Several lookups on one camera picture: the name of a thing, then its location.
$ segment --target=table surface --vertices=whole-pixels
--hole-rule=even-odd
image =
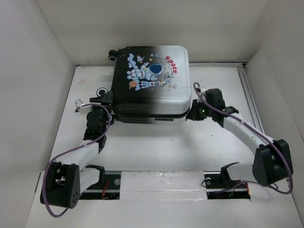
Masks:
[[[52,157],[78,146],[82,141],[86,118],[74,113],[74,101],[81,98],[86,103],[95,96],[98,88],[110,89],[112,78],[113,68],[110,66],[77,67]],[[190,80],[207,88],[220,88],[226,104],[236,107],[245,119],[253,123],[254,110],[249,109],[246,99],[250,95],[244,94],[237,68],[191,65]],[[107,134],[105,148],[90,164],[103,165],[108,171],[127,171],[122,175],[121,199],[81,200],[75,209],[55,219],[39,202],[41,178],[27,228],[302,227],[291,195],[280,195],[258,185],[249,185],[251,200],[206,200],[205,190],[199,187],[203,176],[201,171],[218,171],[223,165],[236,161],[251,165],[253,158],[241,141],[211,120],[186,121],[180,126],[115,122]],[[189,174],[193,176],[191,183],[187,181],[189,178],[185,178]],[[170,181],[156,185],[159,188],[152,185],[153,181],[157,183],[164,176],[171,175]],[[284,180],[277,184],[281,189],[287,189]],[[145,194],[139,195],[143,192],[142,186],[154,186],[151,188],[154,193],[148,194],[149,189],[145,189]],[[198,193],[180,194],[187,192],[185,190],[189,187]]]

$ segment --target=printed illustration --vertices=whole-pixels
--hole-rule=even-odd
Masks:
[[[165,59],[158,57],[158,54],[151,54],[144,62],[145,57],[129,54],[128,65],[130,70],[127,71],[127,78],[130,79],[129,89],[140,90],[149,87],[161,87],[171,83],[173,74],[177,73],[176,65],[171,57]]]

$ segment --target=white wall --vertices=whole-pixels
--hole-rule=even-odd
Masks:
[[[41,171],[74,66],[34,0],[1,0],[0,33],[0,174]]]
[[[304,1],[281,0],[261,50],[246,66],[266,133],[290,144],[294,200],[304,222]]]
[[[192,62],[250,59],[277,1],[36,0],[74,64],[132,45],[182,45]]]

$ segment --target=white table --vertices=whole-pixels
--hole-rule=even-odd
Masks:
[[[240,72],[239,75],[236,67],[191,65],[190,79],[207,88],[220,88],[226,105],[234,106],[248,121],[258,125],[242,69]],[[112,75],[112,67],[77,67],[52,157],[78,146],[83,138],[86,118],[74,113],[74,101],[81,98],[88,102],[98,88],[110,89]],[[162,127],[115,122],[107,137],[105,148],[90,164],[103,165],[108,171],[161,172],[123,172],[120,200],[81,200],[59,219],[48,215],[39,202],[41,178],[27,228],[302,227],[291,195],[280,195],[257,185],[249,185],[251,200],[206,200],[205,190],[200,187],[200,171],[218,171],[235,161],[243,165],[253,162],[250,150],[211,120]],[[172,179],[162,185],[159,182],[164,175]],[[287,189],[285,181],[278,185]],[[195,194],[182,195],[187,188]]]

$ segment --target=screw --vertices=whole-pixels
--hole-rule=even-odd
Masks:
[[[115,184],[115,185],[120,185],[120,179],[115,179],[115,180],[114,180],[114,184]]]
[[[206,184],[210,185],[210,184],[211,184],[211,178],[210,178],[210,177],[207,177],[207,178],[205,179],[205,182],[206,182]]]

